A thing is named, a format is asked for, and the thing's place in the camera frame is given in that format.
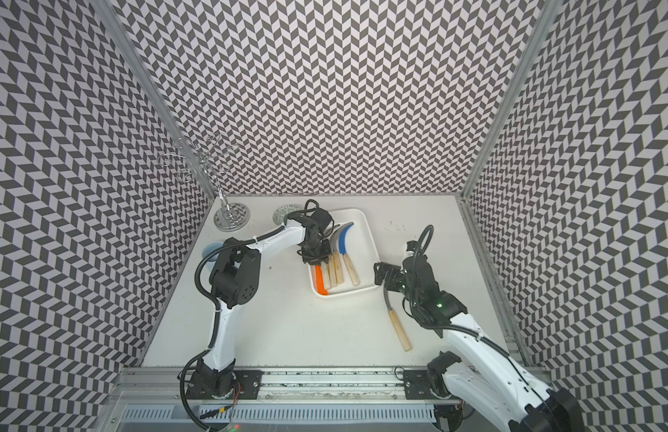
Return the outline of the blue blade wooden handle sickle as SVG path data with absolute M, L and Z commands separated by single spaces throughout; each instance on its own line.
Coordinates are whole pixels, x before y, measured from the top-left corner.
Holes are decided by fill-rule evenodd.
M 348 250 L 346 249 L 346 234 L 348 234 L 348 231 L 352 228 L 353 225 L 354 223 L 349 222 L 342 227 L 339 232 L 339 239 L 337 240 L 337 244 L 339 245 L 339 255 L 341 255 L 344 261 L 351 282 L 353 286 L 357 287 L 360 285 L 360 278 L 358 276 L 357 270 L 355 269 L 355 265 L 353 264 L 353 261 L 348 254 Z

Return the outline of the white plastic storage box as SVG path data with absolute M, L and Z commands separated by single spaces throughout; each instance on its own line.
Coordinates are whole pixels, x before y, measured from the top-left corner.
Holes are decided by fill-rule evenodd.
M 327 296 L 317 294 L 312 266 L 310 268 L 310 289 L 314 292 L 316 297 L 324 300 L 334 300 L 345 296 L 351 296 L 353 294 L 374 291 L 378 288 L 378 285 L 375 284 L 375 270 L 373 270 L 373 265 L 380 261 L 380 257 L 366 216 L 358 209 L 344 209 L 330 211 L 329 213 L 334 221 L 331 235 L 328 238 L 330 241 L 332 234 L 338 227 L 348 222 L 354 223 L 352 228 L 348 231 L 348 234 L 346 234 L 346 249 L 348 250 L 348 254 L 357 270 L 360 278 L 360 285 L 357 287 L 353 286 L 348 270 L 346 270 L 346 266 L 341 257 L 345 279 L 344 284 L 330 289 Z

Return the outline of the orange handle small sickle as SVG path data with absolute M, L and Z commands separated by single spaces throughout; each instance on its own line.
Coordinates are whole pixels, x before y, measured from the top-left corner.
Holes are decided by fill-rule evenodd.
M 314 266 L 313 272 L 314 272 L 316 293 L 321 296 L 327 296 L 328 290 L 326 288 L 324 273 L 322 272 L 321 266 Z

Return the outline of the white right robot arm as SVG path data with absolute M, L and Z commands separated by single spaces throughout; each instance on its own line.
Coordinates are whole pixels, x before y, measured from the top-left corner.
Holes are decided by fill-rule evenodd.
M 408 242 L 400 265 L 373 267 L 376 284 L 402 294 L 409 316 L 449 345 L 427 364 L 431 392 L 467 402 L 500 431 L 584 430 L 582 408 L 568 390 L 555 390 L 528 372 L 458 298 L 440 289 L 426 255 L 433 234 L 429 225 Z

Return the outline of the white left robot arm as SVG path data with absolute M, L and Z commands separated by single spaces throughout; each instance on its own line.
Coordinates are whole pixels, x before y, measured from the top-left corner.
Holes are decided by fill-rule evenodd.
M 225 399 L 237 393 L 238 329 L 256 296 L 263 262 L 297 247 L 304 264 L 317 265 L 330 252 L 334 228 L 334 217 L 310 199 L 303 209 L 285 214 L 276 229 L 252 239 L 227 239 L 198 264 L 195 288 L 212 303 L 214 317 L 208 347 L 178 375 L 183 399 Z

